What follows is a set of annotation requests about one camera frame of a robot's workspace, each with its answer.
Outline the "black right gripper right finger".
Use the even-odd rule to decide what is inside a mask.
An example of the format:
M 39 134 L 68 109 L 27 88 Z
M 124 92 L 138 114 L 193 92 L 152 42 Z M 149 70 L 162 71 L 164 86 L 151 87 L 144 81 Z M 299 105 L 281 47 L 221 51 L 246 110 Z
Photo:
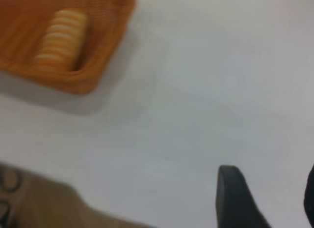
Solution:
M 304 193 L 304 210 L 311 226 L 314 226 L 314 166 L 309 172 Z

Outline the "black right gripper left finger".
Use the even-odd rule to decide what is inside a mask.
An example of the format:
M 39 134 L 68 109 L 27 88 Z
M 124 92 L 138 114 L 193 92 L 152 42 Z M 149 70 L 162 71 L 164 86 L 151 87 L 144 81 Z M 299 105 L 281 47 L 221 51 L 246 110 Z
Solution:
M 269 228 L 236 166 L 221 165 L 216 189 L 216 216 L 219 228 Z

